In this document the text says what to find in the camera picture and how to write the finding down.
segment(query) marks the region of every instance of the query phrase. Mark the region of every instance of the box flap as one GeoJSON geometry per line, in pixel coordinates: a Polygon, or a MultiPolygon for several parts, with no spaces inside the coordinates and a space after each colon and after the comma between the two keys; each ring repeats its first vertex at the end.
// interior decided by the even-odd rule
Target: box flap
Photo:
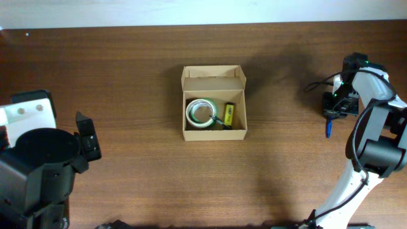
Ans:
{"type": "Polygon", "coordinates": [[[246,77],[240,66],[187,66],[181,84],[183,90],[243,90],[246,77]]]}

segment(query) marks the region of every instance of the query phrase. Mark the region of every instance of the white panel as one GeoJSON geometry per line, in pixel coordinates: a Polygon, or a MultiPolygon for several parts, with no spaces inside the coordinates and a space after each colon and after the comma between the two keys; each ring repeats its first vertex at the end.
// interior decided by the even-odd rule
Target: white panel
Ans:
{"type": "Polygon", "coordinates": [[[0,0],[0,28],[406,19],[405,0],[0,0]]]}

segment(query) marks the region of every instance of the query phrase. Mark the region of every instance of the bolt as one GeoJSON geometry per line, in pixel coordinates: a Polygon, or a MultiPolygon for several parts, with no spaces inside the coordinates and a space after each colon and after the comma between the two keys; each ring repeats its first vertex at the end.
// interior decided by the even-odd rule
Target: bolt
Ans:
{"type": "Polygon", "coordinates": [[[44,110],[44,107],[43,107],[43,105],[38,104],[38,105],[36,106],[36,109],[37,109],[37,111],[43,111],[43,110],[44,110]]]}
{"type": "Polygon", "coordinates": [[[17,110],[17,112],[18,112],[20,115],[24,115],[24,113],[25,113],[24,108],[19,108],[19,109],[17,110]]]}

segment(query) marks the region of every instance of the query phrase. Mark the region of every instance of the wooden table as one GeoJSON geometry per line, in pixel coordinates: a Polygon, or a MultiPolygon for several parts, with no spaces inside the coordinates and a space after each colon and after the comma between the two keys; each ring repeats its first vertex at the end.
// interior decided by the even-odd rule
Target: wooden table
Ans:
{"type": "MultiPolygon", "coordinates": [[[[52,92],[59,128],[93,118],[102,159],[76,176],[71,228],[260,225],[302,220],[345,166],[355,118],[324,136],[321,87],[352,52],[389,70],[407,99],[407,21],[317,22],[0,31],[0,102],[52,92]],[[241,64],[244,141],[184,142],[183,66],[241,64]]],[[[369,194],[351,222],[407,224],[406,170],[369,194]]]]}

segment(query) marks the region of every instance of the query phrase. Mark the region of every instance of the white tape roll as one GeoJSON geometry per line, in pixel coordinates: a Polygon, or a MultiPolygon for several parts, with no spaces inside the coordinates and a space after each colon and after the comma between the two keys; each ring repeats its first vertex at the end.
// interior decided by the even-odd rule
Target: white tape roll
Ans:
{"type": "Polygon", "coordinates": [[[192,126],[196,128],[205,128],[214,123],[214,120],[212,118],[208,117],[208,121],[204,123],[198,123],[192,120],[190,115],[190,114],[193,115],[193,113],[200,107],[208,107],[212,113],[212,116],[217,115],[217,107],[212,101],[210,101],[209,99],[195,99],[194,101],[190,102],[186,107],[185,116],[188,123],[190,123],[192,126]]]}

